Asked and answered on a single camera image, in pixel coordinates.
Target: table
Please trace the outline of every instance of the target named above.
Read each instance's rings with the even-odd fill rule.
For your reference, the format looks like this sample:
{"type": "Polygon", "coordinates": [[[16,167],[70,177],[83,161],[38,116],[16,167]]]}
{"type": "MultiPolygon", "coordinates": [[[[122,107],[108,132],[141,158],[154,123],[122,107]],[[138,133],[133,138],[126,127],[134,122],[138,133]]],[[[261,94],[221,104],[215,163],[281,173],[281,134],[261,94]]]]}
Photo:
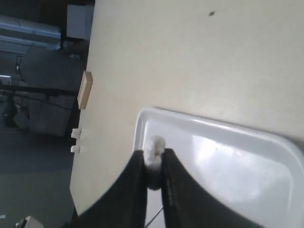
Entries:
{"type": "Polygon", "coordinates": [[[82,213],[132,153],[154,106],[304,140],[304,2],[96,1],[71,193],[82,213]]]}

